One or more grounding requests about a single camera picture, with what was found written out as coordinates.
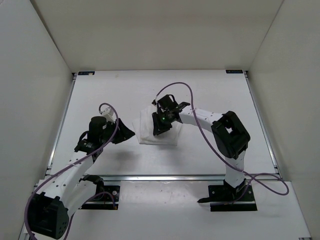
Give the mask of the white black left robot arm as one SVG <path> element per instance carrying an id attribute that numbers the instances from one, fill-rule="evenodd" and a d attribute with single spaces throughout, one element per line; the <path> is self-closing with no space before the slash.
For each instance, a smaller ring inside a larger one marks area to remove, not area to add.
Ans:
<path id="1" fill-rule="evenodd" d="M 108 143 L 120 144 L 135 135 L 121 119 L 94 116 L 83 132 L 67 165 L 47 178 L 27 202 L 24 222 L 27 232 L 58 240 L 70 229 L 75 212 L 89 199 L 105 193 L 103 180 L 86 174 Z"/>

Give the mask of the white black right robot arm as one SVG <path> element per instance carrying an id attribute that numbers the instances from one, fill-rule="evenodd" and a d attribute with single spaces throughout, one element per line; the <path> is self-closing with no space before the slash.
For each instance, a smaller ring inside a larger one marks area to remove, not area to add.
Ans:
<path id="1" fill-rule="evenodd" d="M 182 110 L 157 110 L 152 113 L 152 121 L 154 136 L 171 130 L 174 122 L 212 133 L 217 153 L 222 155 L 225 164 L 224 195 L 229 200 L 242 195 L 246 180 L 244 159 L 251 137 L 235 112 L 214 113 L 187 106 Z"/>

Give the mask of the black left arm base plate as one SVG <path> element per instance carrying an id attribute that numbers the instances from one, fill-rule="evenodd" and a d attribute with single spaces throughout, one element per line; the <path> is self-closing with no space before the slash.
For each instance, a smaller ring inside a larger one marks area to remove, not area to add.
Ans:
<path id="1" fill-rule="evenodd" d="M 104 182 L 96 190 L 96 196 L 84 203 L 80 209 L 116 211 L 119 208 L 120 193 L 121 186 L 119 182 Z"/>

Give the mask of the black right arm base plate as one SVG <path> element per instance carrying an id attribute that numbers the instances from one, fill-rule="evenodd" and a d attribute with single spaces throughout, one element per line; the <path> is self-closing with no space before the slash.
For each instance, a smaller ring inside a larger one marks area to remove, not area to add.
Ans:
<path id="1" fill-rule="evenodd" d="M 211 212 L 255 212 L 258 210 L 251 185 L 235 196 L 223 185 L 209 185 L 208 197 L 199 199 L 199 204 L 210 203 Z"/>

